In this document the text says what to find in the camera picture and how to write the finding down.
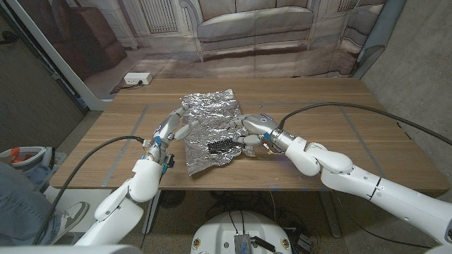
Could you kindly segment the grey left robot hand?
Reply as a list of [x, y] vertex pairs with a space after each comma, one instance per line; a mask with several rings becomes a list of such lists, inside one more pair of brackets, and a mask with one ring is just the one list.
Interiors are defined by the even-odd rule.
[[155, 129], [151, 140], [144, 140], [143, 147], [145, 158], [151, 159], [158, 164], [163, 164], [167, 157], [166, 149], [173, 140], [183, 140], [195, 127], [200, 125], [199, 120], [189, 122], [178, 131], [183, 115], [188, 111], [188, 106], [182, 106], [169, 114], [169, 116]]

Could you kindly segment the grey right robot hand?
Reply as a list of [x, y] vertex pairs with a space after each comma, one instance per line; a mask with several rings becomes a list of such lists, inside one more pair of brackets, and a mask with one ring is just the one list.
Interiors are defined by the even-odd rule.
[[232, 119], [228, 123], [229, 127], [236, 128], [243, 126], [248, 131], [247, 136], [235, 138], [233, 141], [246, 145], [257, 145], [262, 138], [277, 145], [285, 132], [278, 127], [278, 124], [265, 114], [247, 114]]

